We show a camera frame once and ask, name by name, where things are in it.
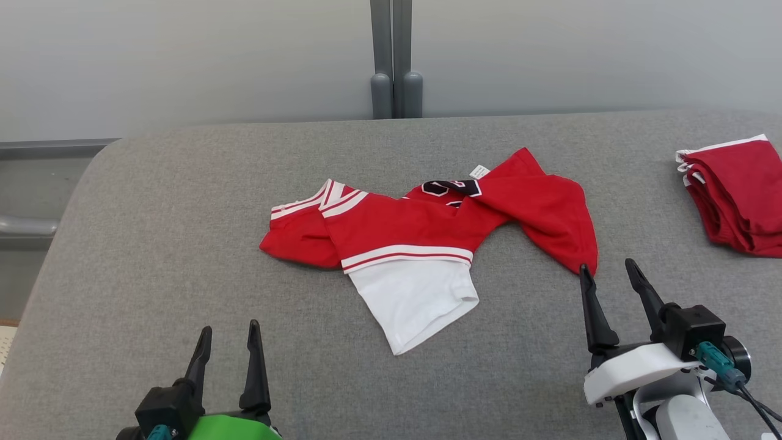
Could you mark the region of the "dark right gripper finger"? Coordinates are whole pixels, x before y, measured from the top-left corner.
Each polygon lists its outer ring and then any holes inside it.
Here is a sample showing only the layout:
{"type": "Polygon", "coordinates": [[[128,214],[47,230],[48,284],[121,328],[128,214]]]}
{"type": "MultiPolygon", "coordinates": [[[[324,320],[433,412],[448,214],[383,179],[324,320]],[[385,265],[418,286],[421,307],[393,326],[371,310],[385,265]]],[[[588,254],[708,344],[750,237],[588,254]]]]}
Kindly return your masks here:
{"type": "Polygon", "coordinates": [[[586,342],[590,354],[601,354],[618,347],[619,337],[606,320],[597,297],[597,284],[586,264],[579,268],[586,342]]]}
{"type": "Polygon", "coordinates": [[[662,340],[665,333],[665,324],[661,318],[661,310],[664,303],[652,284],[648,281],[637,262],[632,258],[625,259],[625,268],[634,292],[639,295],[643,310],[651,329],[651,340],[662,340]]]}

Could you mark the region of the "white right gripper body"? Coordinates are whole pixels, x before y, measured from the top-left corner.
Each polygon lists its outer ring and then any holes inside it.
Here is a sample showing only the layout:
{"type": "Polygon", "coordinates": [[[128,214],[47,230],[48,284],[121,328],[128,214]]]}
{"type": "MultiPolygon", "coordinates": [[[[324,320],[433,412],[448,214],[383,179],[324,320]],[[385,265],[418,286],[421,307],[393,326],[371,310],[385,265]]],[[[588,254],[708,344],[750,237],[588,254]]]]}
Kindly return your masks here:
{"type": "Polygon", "coordinates": [[[585,376],[583,391],[592,406],[628,393],[635,393],[635,406],[677,395],[707,403],[710,392],[726,387],[724,376],[731,370],[740,371],[746,382],[751,378],[751,356],[731,336],[724,337],[721,345],[698,343],[685,360],[664,343],[646,343],[592,368],[585,376]]]}

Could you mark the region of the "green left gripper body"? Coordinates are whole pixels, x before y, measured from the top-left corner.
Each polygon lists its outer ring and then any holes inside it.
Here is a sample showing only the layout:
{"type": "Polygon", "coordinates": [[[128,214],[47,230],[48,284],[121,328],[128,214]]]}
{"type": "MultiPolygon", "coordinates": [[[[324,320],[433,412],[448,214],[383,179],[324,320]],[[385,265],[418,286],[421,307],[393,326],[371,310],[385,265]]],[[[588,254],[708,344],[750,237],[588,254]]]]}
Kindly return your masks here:
{"type": "Polygon", "coordinates": [[[235,411],[199,417],[187,439],[282,439],[267,411],[235,411]]]}

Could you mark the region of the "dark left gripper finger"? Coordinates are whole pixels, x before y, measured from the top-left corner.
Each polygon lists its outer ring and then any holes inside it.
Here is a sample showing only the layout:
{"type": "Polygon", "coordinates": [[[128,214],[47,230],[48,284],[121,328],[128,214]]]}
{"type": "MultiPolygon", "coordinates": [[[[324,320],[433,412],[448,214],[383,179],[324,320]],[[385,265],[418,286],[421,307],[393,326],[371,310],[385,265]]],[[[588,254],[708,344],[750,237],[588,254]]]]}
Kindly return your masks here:
{"type": "Polygon", "coordinates": [[[257,320],[251,320],[249,323],[247,350],[249,364],[244,392],[239,398],[239,407],[244,412],[268,413],[271,409],[271,396],[266,375],[261,329],[257,320]]]}
{"type": "Polygon", "coordinates": [[[199,334],[192,354],[192,359],[188,363],[185,373],[185,381],[192,388],[193,401],[203,400],[203,382],[205,379],[206,365],[211,356],[211,343],[213,331],[211,326],[204,326],[199,334]]]}

